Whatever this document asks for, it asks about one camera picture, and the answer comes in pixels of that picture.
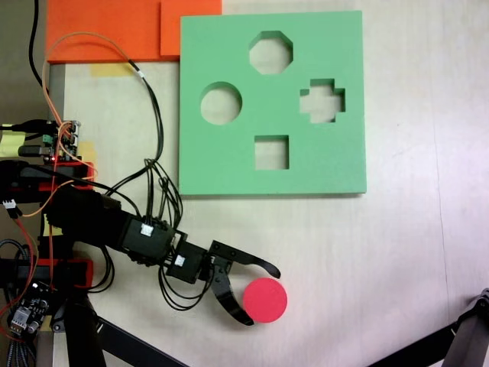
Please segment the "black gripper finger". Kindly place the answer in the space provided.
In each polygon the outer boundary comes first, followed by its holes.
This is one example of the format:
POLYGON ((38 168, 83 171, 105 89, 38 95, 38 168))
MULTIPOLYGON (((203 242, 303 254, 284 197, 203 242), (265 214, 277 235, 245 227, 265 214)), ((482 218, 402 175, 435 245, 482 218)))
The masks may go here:
POLYGON ((216 240, 212 242, 208 254, 212 258, 212 263, 223 267, 226 274, 229 274, 232 265, 236 262, 241 265, 259 266, 270 276, 274 278, 281 277, 280 270, 270 262, 216 240))
POLYGON ((253 326, 254 321, 236 300, 231 282, 225 269, 220 265, 213 265, 213 276, 211 289, 217 301, 224 310, 236 321, 245 325, 253 326))

